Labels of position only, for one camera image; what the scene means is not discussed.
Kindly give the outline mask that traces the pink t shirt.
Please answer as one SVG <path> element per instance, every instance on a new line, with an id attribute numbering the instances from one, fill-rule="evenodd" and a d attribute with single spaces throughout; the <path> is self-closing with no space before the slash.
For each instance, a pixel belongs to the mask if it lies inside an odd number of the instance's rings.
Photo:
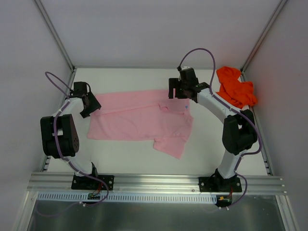
<path id="1" fill-rule="evenodd" d="M 189 99 L 170 99 L 167 90 L 97 94 L 101 109 L 90 116 L 89 139 L 149 141 L 153 148 L 180 159 L 193 117 Z"/>

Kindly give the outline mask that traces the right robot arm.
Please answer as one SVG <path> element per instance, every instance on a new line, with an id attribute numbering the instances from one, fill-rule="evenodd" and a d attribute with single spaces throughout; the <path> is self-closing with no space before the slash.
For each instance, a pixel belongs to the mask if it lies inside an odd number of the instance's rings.
<path id="1" fill-rule="evenodd" d="M 211 84 L 200 83 L 193 68 L 177 68 L 178 78 L 168 80 L 169 98 L 191 99 L 208 109 L 223 124 L 222 143 L 225 152 L 219 167 L 210 177 L 199 177 L 201 192 L 241 192 L 236 170 L 243 154 L 257 141 L 253 113 L 235 110 L 219 98 Z"/>

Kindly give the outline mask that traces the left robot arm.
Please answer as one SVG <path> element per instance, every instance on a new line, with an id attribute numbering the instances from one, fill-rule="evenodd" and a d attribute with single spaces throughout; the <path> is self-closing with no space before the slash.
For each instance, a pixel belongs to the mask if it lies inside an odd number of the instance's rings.
<path id="1" fill-rule="evenodd" d="M 55 114 L 40 119 L 42 146 L 46 156 L 60 159 L 71 167 L 76 183 L 94 189 L 103 185 L 95 165 L 77 156 L 80 142 L 72 110 L 79 106 L 83 107 L 80 112 L 82 118 L 89 117 L 102 107 L 86 82 L 75 82 L 63 106 Z"/>

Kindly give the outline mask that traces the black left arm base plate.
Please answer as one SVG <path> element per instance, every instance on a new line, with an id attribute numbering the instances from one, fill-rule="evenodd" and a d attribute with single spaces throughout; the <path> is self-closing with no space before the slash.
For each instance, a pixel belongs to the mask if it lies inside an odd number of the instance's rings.
<path id="1" fill-rule="evenodd" d="M 113 190 L 114 175 L 98 175 L 99 180 L 93 180 L 88 177 L 73 176 L 72 190 Z"/>

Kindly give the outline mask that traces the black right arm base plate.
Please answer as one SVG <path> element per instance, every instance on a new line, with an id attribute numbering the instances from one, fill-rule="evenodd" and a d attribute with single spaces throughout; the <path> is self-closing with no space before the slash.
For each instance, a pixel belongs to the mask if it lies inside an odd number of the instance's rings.
<path id="1" fill-rule="evenodd" d="M 198 185 L 200 192 L 206 193 L 241 193 L 242 186 L 240 179 L 234 176 L 230 179 L 220 179 L 218 177 L 199 177 Z"/>

